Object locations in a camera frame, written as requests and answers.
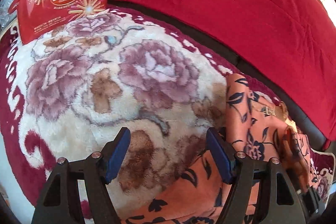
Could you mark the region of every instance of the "blue gripper pad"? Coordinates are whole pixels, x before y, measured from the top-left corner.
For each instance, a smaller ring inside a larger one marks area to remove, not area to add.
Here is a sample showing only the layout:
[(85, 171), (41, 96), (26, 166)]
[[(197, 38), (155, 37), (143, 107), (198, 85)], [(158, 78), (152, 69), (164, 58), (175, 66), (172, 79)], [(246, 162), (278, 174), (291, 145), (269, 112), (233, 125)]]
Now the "blue gripper pad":
[(131, 142), (131, 132), (128, 128), (122, 127), (118, 135), (115, 137), (112, 148), (112, 154), (106, 162), (105, 180), (110, 183), (115, 179), (120, 170), (121, 164), (125, 158), (128, 146)]
[(227, 155), (224, 151), (223, 144), (224, 141), (219, 136), (215, 128), (209, 128), (206, 133), (206, 144), (207, 148), (210, 150), (211, 155), (216, 163), (219, 174), (222, 177), (222, 181), (226, 184), (232, 184), (234, 176), (234, 148), (230, 149), (232, 155)]

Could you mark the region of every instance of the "floral blanket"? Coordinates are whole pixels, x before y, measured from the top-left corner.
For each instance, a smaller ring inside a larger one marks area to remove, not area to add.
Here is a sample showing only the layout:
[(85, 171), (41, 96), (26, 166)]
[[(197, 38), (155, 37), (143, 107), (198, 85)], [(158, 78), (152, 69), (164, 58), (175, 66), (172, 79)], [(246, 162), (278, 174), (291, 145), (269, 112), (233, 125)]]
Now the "floral blanket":
[[(226, 76), (239, 73), (176, 28), (118, 7), (24, 46), (13, 22), (0, 54), (0, 130), (27, 199), (35, 205), (58, 157), (84, 159), (128, 127), (131, 145), (107, 186), (123, 219), (184, 173), (204, 149), (209, 127), (226, 125)], [(254, 96), (279, 104), (270, 89), (245, 77)], [(312, 151), (310, 158), (327, 201), (334, 157)], [(89, 219), (82, 181), (79, 190)]]

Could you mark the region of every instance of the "dark leaf pattern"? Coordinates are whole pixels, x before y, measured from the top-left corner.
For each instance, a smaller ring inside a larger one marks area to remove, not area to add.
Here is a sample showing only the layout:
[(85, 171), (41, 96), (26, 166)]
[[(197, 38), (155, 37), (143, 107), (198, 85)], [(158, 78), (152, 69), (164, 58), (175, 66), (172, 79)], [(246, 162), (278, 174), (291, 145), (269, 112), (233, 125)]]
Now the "dark leaf pattern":
[(241, 122), (244, 123), (247, 121), (247, 112), (242, 116)]
[(251, 98), (247, 97), (247, 107), (249, 108), (250, 114), (252, 114), (252, 104), (251, 104)]
[(186, 171), (181, 175), (181, 178), (190, 181), (195, 187), (197, 187), (198, 178), (193, 169), (190, 168), (186, 169)]
[(275, 129), (273, 133), (273, 143), (275, 145), (275, 148), (279, 150), (280, 147), (280, 140), (279, 140), (279, 135), (278, 135), (278, 129)]
[[(308, 141), (308, 136), (305, 135), (305, 137), (306, 137), (306, 143), (309, 143), (309, 141)], [(309, 151), (310, 151), (310, 149), (307, 147), (306, 155), (309, 154)]]
[(244, 92), (236, 92), (235, 94), (229, 97), (229, 100), (227, 101), (227, 103), (230, 106), (241, 103), (244, 98), (244, 94), (245, 94)]
[(148, 207), (148, 211), (149, 212), (151, 211), (159, 212), (162, 209), (161, 206), (166, 206), (166, 205), (168, 205), (168, 203), (166, 203), (164, 200), (154, 198)]
[(216, 200), (215, 200), (214, 207), (221, 207), (222, 206), (222, 192), (223, 192), (223, 189), (222, 189), (222, 187), (220, 187), (218, 195), (217, 195)]
[(264, 142), (267, 138), (268, 127), (266, 127), (262, 132), (262, 141)]
[(208, 162), (207, 159), (205, 159), (205, 162), (202, 159), (202, 165), (204, 167), (204, 170), (207, 172), (207, 179), (209, 180), (210, 176), (211, 176), (211, 165)]
[(254, 100), (254, 101), (258, 102), (258, 101), (259, 101), (259, 97), (260, 97), (260, 95), (259, 95), (259, 94), (257, 94), (257, 93), (255, 93), (255, 92), (253, 92), (253, 97), (252, 97), (252, 100)]
[(157, 217), (154, 218), (152, 222), (144, 222), (143, 224), (155, 224), (155, 223), (159, 223), (159, 222), (164, 222), (166, 221), (163, 217)]
[(251, 126), (253, 126), (257, 122), (256, 118), (251, 118)]
[(133, 219), (133, 220), (141, 220), (144, 219), (145, 216), (144, 215), (140, 215), (140, 216), (131, 216), (128, 219)]
[(140, 216), (131, 216), (129, 218), (127, 218), (125, 220), (126, 224), (134, 224), (133, 222), (130, 222), (129, 219), (133, 219), (133, 220), (141, 220), (141, 219), (144, 219), (145, 216), (144, 215), (140, 215)]
[(236, 83), (239, 83), (239, 84), (242, 84), (242, 85), (245, 85), (245, 86), (249, 86), (249, 83), (248, 81), (246, 80), (246, 78), (240, 78), (238, 80), (235, 81)]

